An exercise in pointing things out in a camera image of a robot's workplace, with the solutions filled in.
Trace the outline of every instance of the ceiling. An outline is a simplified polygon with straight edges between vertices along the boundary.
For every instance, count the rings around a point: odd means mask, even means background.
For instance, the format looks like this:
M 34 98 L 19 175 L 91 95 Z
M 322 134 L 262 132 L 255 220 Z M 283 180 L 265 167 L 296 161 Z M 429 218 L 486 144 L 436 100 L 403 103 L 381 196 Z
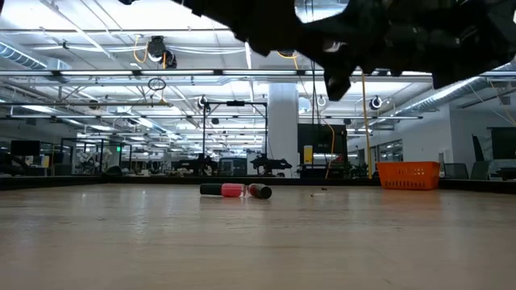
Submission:
M 178 6 L 169 0 L 146 0 L 124 6 L 117 0 L 61 0 L 55 1 L 58 12 L 52 11 L 44 0 L 6 0 L 2 17 L 0 18 L 0 40 L 16 46 L 23 52 L 38 60 L 53 58 L 64 61 L 72 69 L 161 69 L 160 65 L 148 58 L 140 63 L 145 56 L 145 44 L 153 35 L 164 36 L 167 48 L 177 58 L 178 69 L 312 69 L 311 62 L 304 56 L 297 56 L 296 64 L 293 59 L 285 59 L 277 53 L 263 57 L 246 50 L 244 43 L 233 37 L 227 27 L 206 18 L 192 15 L 189 10 Z M 316 11 L 327 16 L 345 8 L 345 1 L 315 2 Z M 75 24 L 88 37 L 77 32 Z M 1 69 L 27 69 L 10 60 L 0 59 Z M 68 85 L 49 81 L 44 77 L 9 77 L 15 85 L 34 89 L 33 94 L 15 95 L 9 99 L 3 95 L 3 101 L 55 102 L 58 97 L 68 96 L 67 102 L 149 102 L 152 92 L 143 97 L 139 91 L 148 91 L 145 83 L 149 78 L 139 80 L 134 77 L 71 77 Z M 310 98 L 313 93 L 311 77 L 166 77 L 168 87 L 154 94 L 153 102 L 163 99 L 170 106 L 136 106 L 131 109 L 135 115 L 166 115 L 166 114 L 198 114 L 198 100 L 205 96 L 211 102 L 229 100 L 246 100 L 266 102 L 268 84 L 271 82 L 291 82 L 296 84 L 301 97 Z M 365 83 L 366 98 L 376 96 L 385 101 L 381 113 L 388 114 L 396 107 L 403 106 L 419 94 L 431 89 L 431 78 L 416 77 L 398 79 L 393 77 L 368 77 Z M 327 101 L 326 88 L 321 77 L 316 78 L 316 94 L 324 99 L 324 105 L 319 107 L 322 115 L 362 115 L 362 83 L 360 76 L 353 79 L 353 84 L 346 96 L 339 102 Z M 107 85 L 95 85 L 95 82 Z M 38 114 L 27 108 L 18 108 L 20 114 Z M 103 106 L 99 110 L 88 107 L 66 106 L 59 108 L 62 114 L 108 115 L 116 114 Z M 221 106 L 217 114 L 254 115 L 256 110 Z M 311 108 L 305 113 L 311 116 Z M 169 133 L 198 133 L 195 126 L 198 120 L 149 119 L 154 125 Z M 76 120 L 80 124 L 98 124 L 97 120 Z M 300 122 L 311 122 L 301 119 Z M 117 132 L 134 132 L 140 130 L 141 124 L 128 124 L 127 119 L 101 120 L 103 126 L 114 128 Z M 330 123 L 342 123 L 340 120 L 330 120 Z M 256 127 L 262 128 L 264 121 L 260 118 L 241 120 L 220 120 L 218 127 Z M 356 121 L 356 128 L 361 128 Z M 93 127 L 91 132 L 103 132 Z M 155 128 L 142 133 L 153 133 Z M 219 145 L 223 140 L 215 140 Z

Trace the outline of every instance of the orange basket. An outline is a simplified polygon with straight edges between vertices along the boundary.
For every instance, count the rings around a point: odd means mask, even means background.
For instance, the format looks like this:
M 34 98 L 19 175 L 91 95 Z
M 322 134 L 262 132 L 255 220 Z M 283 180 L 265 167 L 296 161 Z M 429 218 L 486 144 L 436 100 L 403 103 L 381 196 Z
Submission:
M 437 162 L 381 162 L 377 164 L 384 189 L 431 190 L 439 187 Z

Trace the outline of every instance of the wooden floor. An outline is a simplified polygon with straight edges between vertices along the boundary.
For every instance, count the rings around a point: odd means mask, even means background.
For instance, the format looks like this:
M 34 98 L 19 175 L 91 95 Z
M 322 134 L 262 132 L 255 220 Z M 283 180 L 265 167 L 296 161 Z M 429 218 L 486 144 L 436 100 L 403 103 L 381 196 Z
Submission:
M 516 289 L 516 196 L 273 190 L 2 192 L 0 289 Z

